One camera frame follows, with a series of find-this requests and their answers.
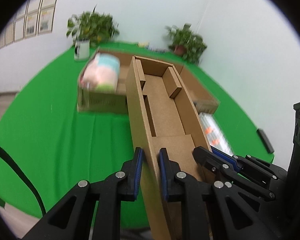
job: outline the potted plant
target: potted plant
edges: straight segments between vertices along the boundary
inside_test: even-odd
[[[110,14],[95,12],[83,12],[81,15],[72,15],[68,19],[68,31],[66,36],[71,35],[75,44],[75,58],[84,59],[89,57],[89,47],[95,48],[102,41],[108,41],[119,34],[118,24],[113,22]]]
[[[182,29],[175,25],[172,27],[166,26],[168,35],[172,39],[169,49],[187,62],[198,64],[207,45],[204,44],[200,35],[194,34],[190,30],[190,26],[191,24],[185,24]]]

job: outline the open cardboard box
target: open cardboard box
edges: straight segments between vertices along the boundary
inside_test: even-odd
[[[133,147],[146,155],[140,184],[153,238],[181,239],[181,205],[165,202],[160,193],[159,150],[165,147],[170,160],[201,181],[203,170],[192,151],[197,146],[211,150],[209,142],[173,64],[132,57],[126,92]]]
[[[120,60],[120,74],[118,79],[117,91],[115,93],[100,93],[88,91],[80,86],[80,78],[85,68],[97,53],[107,53],[116,56]],[[112,49],[97,49],[87,62],[78,77],[78,111],[112,112],[116,114],[127,114],[126,86],[131,59],[134,55]],[[205,89],[197,78],[181,64],[174,64],[175,69],[180,74],[190,97],[195,102],[197,112],[213,114],[218,108],[219,102]]]

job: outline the black cable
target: black cable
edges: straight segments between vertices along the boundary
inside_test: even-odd
[[[10,157],[10,155],[0,147],[0,158],[7,163],[10,168],[18,175],[18,177],[27,185],[27,187],[32,191],[33,195],[37,199],[37,202],[40,206],[42,216],[46,214],[46,209],[44,207],[43,201],[39,195],[39,192],[31,183],[31,181],[27,178],[27,176],[23,173],[23,171],[19,168],[16,162]]]

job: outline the long narrow cardboard box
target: long narrow cardboard box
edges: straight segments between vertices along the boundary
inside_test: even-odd
[[[140,184],[153,238],[181,239],[181,206],[163,200],[157,158],[165,147],[181,170],[204,178],[192,151],[197,146],[211,149],[197,110],[178,71],[166,62],[132,57],[126,92],[133,146],[146,155]]]

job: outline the flower pot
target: flower pot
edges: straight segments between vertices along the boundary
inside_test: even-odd
[[[90,55],[90,40],[77,40],[74,46],[74,59],[85,60]]]
[[[187,51],[187,49],[183,45],[178,45],[178,46],[175,46],[175,48],[174,48],[174,54],[176,54],[178,56],[182,56],[183,54],[186,53],[186,51]]]

